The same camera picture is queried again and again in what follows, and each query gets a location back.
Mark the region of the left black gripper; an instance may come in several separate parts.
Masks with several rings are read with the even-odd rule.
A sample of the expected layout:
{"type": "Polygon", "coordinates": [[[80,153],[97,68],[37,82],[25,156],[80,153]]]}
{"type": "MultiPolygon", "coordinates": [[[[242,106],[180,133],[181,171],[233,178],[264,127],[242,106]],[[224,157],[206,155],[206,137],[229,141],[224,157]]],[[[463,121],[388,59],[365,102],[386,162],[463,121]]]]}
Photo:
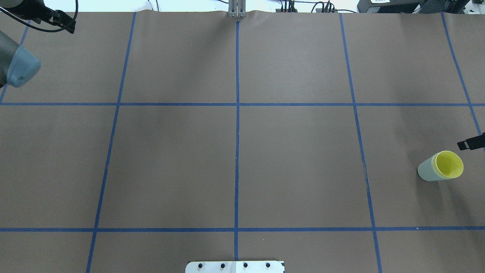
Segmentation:
{"type": "Polygon", "coordinates": [[[37,0],[35,7],[26,12],[19,12],[19,10],[9,10],[8,7],[13,3],[13,0],[1,0],[0,6],[6,11],[14,14],[15,16],[24,20],[33,21],[50,21],[53,26],[58,26],[60,30],[66,30],[68,33],[74,34],[77,11],[74,16],[71,17],[69,14],[61,10],[52,10],[48,8],[43,0],[37,0]]]}

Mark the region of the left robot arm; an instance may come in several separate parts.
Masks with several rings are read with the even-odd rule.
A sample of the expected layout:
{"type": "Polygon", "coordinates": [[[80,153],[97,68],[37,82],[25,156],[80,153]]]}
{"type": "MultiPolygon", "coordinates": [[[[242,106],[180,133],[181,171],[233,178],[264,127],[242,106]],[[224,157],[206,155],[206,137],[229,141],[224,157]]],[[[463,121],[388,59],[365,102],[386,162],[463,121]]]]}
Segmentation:
{"type": "MultiPolygon", "coordinates": [[[[43,33],[75,32],[79,2],[75,0],[74,16],[53,10],[43,0],[2,0],[1,12],[27,28],[43,33]]],[[[41,61],[3,31],[0,33],[0,84],[19,88],[40,71],[41,61]]]]}

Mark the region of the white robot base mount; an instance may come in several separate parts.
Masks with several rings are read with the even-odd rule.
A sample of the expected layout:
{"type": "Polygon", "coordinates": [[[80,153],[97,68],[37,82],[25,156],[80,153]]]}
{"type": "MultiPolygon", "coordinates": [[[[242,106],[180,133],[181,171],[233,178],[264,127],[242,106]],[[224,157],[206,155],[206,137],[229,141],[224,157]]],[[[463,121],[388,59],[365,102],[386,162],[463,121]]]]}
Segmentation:
{"type": "Polygon", "coordinates": [[[194,261],[186,273],[284,273],[285,264],[277,260],[194,261]]]}

